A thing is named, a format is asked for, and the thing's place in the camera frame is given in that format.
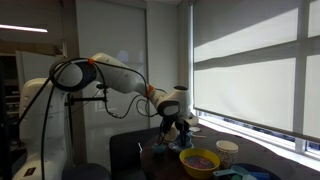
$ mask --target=white cup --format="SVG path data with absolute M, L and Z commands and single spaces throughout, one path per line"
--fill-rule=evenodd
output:
M 229 169 L 236 163 L 238 145 L 231 141 L 217 141 L 218 156 L 220 158 L 220 169 Z

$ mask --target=chair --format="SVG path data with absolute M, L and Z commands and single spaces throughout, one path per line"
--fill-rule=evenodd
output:
M 86 163 L 68 171 L 64 171 L 62 175 L 62 180 L 111 180 L 111 175 L 109 171 L 99 165 L 94 163 Z
M 140 166 L 140 148 L 159 134 L 159 127 L 114 135 L 110 138 L 111 175 L 113 180 L 146 179 Z

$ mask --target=ceiling light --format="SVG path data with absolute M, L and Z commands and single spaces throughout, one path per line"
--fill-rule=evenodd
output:
M 0 24 L 0 28 L 14 29 L 14 30 L 20 30 L 20 31 L 33 31 L 33 32 L 44 32 L 44 33 L 48 32 L 46 29 L 22 27 L 22 26 L 11 26 L 11 25 L 3 25 L 3 24 Z

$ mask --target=table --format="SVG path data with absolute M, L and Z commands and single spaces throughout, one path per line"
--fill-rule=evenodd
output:
M 201 124 L 198 124 L 197 127 L 201 128 L 201 132 L 195 134 L 207 137 L 192 137 L 191 140 L 195 147 L 218 153 L 215 145 L 218 140 L 232 141 L 239 146 L 237 163 L 249 163 L 262 167 L 273 172 L 283 180 L 320 179 L 320 172 L 279 156 L 255 142 L 239 136 L 219 132 Z M 141 166 L 146 177 L 148 179 L 161 180 L 193 179 L 185 172 L 178 154 L 168 148 L 164 154 L 153 154 L 151 146 L 156 143 L 157 140 L 157 136 L 151 138 L 143 147 L 143 151 L 140 154 Z

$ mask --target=plastic container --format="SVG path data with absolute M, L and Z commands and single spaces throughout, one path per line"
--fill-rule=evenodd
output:
M 192 166 L 187 165 L 184 162 L 184 159 L 189 156 L 201 156 L 204 158 L 209 159 L 213 164 L 214 167 L 211 169 L 198 169 Z M 196 179 L 208 179 L 213 176 L 213 171 L 218 170 L 220 166 L 220 159 L 219 157 L 213 153 L 212 151 L 201 149 L 201 148 L 188 148 L 181 151 L 179 155 L 180 161 L 183 164 L 184 169 L 186 172 L 193 178 Z

